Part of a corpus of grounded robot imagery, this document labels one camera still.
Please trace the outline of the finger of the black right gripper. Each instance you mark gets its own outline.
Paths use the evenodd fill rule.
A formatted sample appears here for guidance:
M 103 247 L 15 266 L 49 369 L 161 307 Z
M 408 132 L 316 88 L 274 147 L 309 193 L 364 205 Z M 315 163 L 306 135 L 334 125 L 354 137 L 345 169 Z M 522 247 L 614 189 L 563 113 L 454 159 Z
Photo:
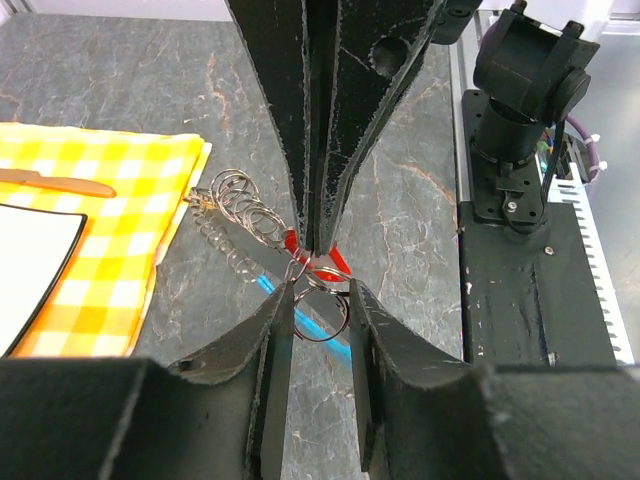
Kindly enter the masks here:
M 298 240 L 314 243 L 310 7 L 307 1 L 229 1 L 286 161 Z
M 304 242 L 323 255 L 335 240 L 361 164 L 420 69 L 445 4 L 310 1 L 307 7 Z

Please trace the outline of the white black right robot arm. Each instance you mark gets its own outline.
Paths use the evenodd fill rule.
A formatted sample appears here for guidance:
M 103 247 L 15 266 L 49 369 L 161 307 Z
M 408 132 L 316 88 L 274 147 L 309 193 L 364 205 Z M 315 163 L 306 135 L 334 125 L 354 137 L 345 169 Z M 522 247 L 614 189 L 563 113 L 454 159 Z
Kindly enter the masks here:
M 290 178 L 301 244 L 324 255 L 352 184 L 432 44 L 475 1 L 232 1 Z M 485 36 L 475 84 L 503 110 L 552 123 L 583 97 L 597 51 L 574 18 L 552 26 L 517 1 Z

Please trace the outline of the metal key organizer blue handle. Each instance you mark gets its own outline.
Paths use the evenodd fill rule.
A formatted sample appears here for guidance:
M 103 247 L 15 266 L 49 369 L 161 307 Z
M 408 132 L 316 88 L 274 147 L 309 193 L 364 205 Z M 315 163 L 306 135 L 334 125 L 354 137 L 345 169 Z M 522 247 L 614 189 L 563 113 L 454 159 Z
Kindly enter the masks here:
M 295 229 L 262 201 L 247 173 L 223 170 L 207 187 L 192 187 L 183 200 L 191 209 L 197 231 L 224 255 L 243 282 L 255 284 L 269 295 L 287 276 L 298 280 L 294 335 L 322 346 L 339 363 L 351 366 L 351 349 L 345 337 L 351 277 L 330 283 L 307 272 L 284 247 L 284 233 Z

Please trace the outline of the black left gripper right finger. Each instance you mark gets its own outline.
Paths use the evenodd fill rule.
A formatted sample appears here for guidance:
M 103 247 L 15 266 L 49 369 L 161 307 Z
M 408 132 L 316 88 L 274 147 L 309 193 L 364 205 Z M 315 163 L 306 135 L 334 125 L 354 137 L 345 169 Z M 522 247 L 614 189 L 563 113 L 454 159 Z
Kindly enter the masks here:
M 471 370 L 349 286 L 360 465 L 372 479 L 464 479 L 475 471 L 464 423 Z

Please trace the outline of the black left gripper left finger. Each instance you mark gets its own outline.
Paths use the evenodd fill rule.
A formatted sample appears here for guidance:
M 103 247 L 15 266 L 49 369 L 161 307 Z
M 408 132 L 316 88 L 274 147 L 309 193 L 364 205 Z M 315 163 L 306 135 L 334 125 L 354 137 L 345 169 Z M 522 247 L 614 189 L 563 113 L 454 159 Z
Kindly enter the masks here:
M 170 364 L 200 397 L 204 438 L 187 447 L 206 479 L 279 479 L 293 350 L 294 286 L 280 284 L 218 339 Z

